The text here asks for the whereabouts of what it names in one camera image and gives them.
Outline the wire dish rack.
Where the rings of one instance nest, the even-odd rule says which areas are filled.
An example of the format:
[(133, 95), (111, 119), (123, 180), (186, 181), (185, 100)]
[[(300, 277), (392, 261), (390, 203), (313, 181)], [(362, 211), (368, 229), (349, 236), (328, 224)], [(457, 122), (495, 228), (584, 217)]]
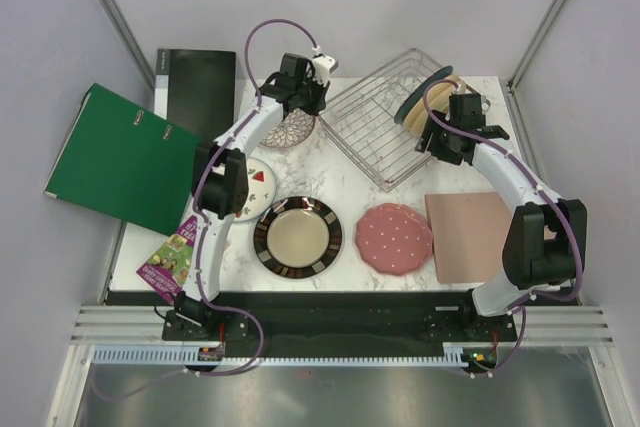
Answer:
[(389, 192), (429, 161), (395, 115), (403, 102), (442, 67), (409, 49), (331, 94), (319, 121), (338, 149), (369, 180)]

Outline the pink polka dot plate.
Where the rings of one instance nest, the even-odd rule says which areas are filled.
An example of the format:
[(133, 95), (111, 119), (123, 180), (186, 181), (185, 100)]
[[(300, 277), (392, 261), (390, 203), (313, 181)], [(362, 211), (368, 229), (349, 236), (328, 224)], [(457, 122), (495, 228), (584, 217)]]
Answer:
[(394, 276), (421, 269), (433, 255), (433, 239), (423, 215), (396, 203), (368, 209), (354, 234), (361, 260), (378, 273)]

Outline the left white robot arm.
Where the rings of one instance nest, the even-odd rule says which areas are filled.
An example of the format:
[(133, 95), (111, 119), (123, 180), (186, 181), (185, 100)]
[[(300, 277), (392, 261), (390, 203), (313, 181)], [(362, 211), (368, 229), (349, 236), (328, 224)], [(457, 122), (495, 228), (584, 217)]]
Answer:
[(236, 214), (249, 196), (247, 159), (267, 134), (291, 113), (318, 116), (326, 108), (331, 74), (338, 61), (319, 51), (311, 58), (286, 53), (280, 67), (256, 88), (249, 110), (211, 144), (196, 148), (193, 169), (193, 254), (190, 272), (173, 312), (198, 340), (216, 335), (224, 313), (250, 314), (212, 303), (220, 292), (220, 269), (227, 237)]

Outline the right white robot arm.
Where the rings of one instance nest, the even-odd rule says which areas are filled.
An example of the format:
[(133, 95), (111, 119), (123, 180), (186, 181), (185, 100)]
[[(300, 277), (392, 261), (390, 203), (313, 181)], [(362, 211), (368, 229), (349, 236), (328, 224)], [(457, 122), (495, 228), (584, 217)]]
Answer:
[(468, 290), (458, 328), (483, 339), (494, 318), (515, 313), (538, 297), (568, 302), (580, 291), (585, 268), (587, 209), (546, 186), (514, 152), (506, 131), (489, 126), (477, 94), (453, 94), (448, 113), (425, 109), (428, 119), (416, 146), (446, 163), (467, 163), (481, 173), (512, 214), (501, 268)]

